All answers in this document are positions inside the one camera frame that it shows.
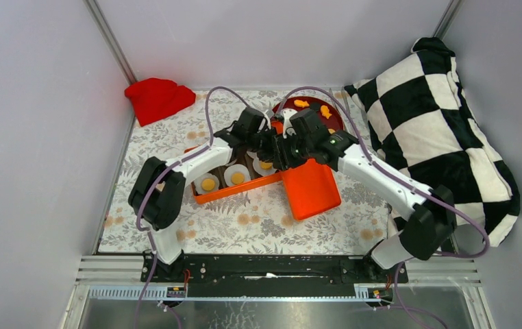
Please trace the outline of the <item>dark red round plate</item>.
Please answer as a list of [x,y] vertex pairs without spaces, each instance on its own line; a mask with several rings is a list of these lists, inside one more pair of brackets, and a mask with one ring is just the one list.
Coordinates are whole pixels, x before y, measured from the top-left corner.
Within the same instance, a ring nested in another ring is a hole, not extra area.
[[283,107],[282,115],[290,118],[291,115],[293,115],[293,111],[295,112],[303,112],[303,111],[309,111],[311,110],[310,107],[308,108],[298,108],[295,107],[293,104],[293,101],[295,99],[302,99],[304,101],[307,101],[310,105],[312,103],[319,103],[321,105],[326,105],[330,108],[330,112],[332,113],[332,116],[329,119],[325,119],[321,116],[320,113],[313,111],[315,114],[311,114],[309,116],[302,115],[302,119],[308,119],[308,123],[302,123],[301,120],[297,121],[289,121],[287,120],[287,127],[284,127],[284,120],[278,119],[277,110],[279,107],[279,104],[274,106],[274,108],[271,111],[271,114],[274,114],[274,117],[270,120],[271,125],[277,129],[278,134],[285,134],[287,136],[293,136],[296,134],[298,137],[315,137],[317,139],[325,139],[330,137],[330,133],[328,132],[328,128],[334,129],[337,131],[344,130],[345,126],[343,123],[343,120],[340,116],[340,114],[337,112],[335,107],[326,102],[322,99],[318,99],[316,97],[310,97],[310,96],[296,96],[296,97],[289,97]]

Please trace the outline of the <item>orange cookie tin box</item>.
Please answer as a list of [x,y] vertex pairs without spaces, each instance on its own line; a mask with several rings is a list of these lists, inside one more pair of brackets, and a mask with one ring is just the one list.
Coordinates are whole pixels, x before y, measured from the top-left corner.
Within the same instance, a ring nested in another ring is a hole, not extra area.
[[228,164],[213,168],[190,183],[193,199],[206,204],[282,180],[281,173],[249,150],[237,151]]

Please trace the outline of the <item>orange tin lid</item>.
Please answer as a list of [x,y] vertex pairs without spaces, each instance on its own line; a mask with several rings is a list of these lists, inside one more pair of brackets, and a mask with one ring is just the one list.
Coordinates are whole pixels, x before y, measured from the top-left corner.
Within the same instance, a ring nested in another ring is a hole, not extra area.
[[293,219],[303,221],[341,205],[332,170],[313,159],[297,168],[286,169],[273,159],[280,172]]

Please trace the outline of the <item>metal serving tongs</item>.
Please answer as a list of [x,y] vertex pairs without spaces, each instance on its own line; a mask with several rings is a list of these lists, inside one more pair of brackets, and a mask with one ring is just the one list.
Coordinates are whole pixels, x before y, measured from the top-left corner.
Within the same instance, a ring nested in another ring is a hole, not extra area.
[[345,119],[351,118],[351,113],[348,111],[348,102],[344,90],[328,89],[329,93],[335,98],[334,107],[341,117]]

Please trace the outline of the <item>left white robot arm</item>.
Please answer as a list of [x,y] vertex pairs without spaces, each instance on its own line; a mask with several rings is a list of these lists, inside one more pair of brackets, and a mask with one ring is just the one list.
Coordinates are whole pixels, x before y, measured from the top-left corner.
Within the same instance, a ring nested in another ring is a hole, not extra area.
[[185,188],[209,171],[229,164],[238,153],[272,151],[271,139],[277,129],[266,115],[245,108],[228,127],[213,133],[211,141],[181,156],[145,161],[128,197],[140,231],[148,234],[157,256],[157,273],[168,282],[179,279],[183,264],[178,259],[182,246],[174,227],[179,216]]

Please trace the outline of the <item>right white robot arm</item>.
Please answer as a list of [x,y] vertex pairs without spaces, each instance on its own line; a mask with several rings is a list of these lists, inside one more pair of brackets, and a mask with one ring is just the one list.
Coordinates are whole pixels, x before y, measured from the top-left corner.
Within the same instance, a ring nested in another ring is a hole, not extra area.
[[363,141],[345,130],[331,133],[312,109],[285,109],[276,115],[282,133],[273,139],[273,162],[285,169],[309,159],[353,178],[385,199],[405,220],[398,233],[382,240],[366,255],[363,272],[381,282],[396,264],[417,258],[428,260],[455,230],[453,194],[410,181],[395,168],[376,160]]

